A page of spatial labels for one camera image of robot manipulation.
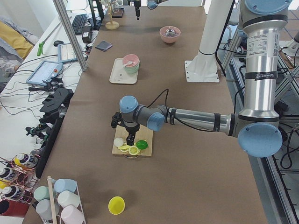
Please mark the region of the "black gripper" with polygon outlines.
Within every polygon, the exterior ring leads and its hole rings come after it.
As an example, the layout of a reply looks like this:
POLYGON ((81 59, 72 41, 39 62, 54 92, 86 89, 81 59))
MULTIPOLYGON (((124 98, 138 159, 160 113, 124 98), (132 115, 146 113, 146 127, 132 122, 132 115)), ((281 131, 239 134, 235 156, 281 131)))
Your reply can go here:
POLYGON ((135 7, 136 18, 140 20, 141 0, 128 0, 128 4, 135 7))
POLYGON ((125 119, 122 117, 122 114, 120 112, 116 112, 112 116, 111 127, 115 129, 117 126, 122 126, 126 129, 126 131, 128 132, 126 143, 127 145, 132 146, 135 141, 135 135, 140 129, 140 125, 134 121, 125 121, 125 119))

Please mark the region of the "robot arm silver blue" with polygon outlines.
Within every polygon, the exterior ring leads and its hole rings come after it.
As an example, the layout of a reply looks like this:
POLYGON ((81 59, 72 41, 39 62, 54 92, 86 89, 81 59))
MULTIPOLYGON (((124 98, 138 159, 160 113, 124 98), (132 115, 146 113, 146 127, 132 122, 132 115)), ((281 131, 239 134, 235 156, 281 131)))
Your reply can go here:
MULTIPOLYGON (((149 0, 147 2, 147 8, 150 9, 150 10, 153 10, 159 4, 161 4, 163 2, 166 2, 166 1, 167 0, 149 0)), ((129 6, 130 6, 130 3, 134 4, 136 18, 137 18, 137 20, 140 20, 140 14, 141 14, 140 7, 142 6, 141 1, 140 0, 127 0, 127 2, 128 2, 129 6)))
POLYGON ((128 132, 133 145, 140 126, 159 131, 164 123, 179 122, 204 132, 223 132, 234 136, 243 151, 254 157, 269 157, 282 146, 279 115, 274 109, 278 78, 279 36, 288 22, 288 0, 243 0, 240 25, 247 35, 244 104, 229 115, 199 112, 158 105, 148 107, 134 96, 120 99, 120 110, 111 126, 128 132))

